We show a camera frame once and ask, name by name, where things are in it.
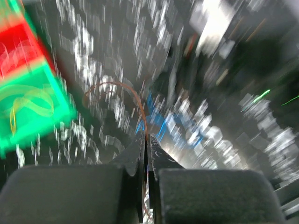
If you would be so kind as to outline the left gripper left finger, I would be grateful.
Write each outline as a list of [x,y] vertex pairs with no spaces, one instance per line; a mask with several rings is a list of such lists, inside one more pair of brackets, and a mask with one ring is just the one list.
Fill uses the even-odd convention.
[[146,136],[109,164],[26,166],[0,193],[3,224],[139,224],[146,185]]

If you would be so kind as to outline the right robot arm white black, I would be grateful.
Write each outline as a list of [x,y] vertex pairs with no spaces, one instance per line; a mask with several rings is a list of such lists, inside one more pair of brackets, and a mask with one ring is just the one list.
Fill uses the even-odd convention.
[[299,3],[196,0],[177,90],[266,99],[276,114],[299,112]]

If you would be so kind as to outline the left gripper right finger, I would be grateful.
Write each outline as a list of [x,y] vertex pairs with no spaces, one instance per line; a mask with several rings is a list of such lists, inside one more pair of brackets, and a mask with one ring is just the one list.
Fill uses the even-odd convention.
[[149,205],[156,224],[284,224],[269,181],[236,169],[185,169],[148,138]]

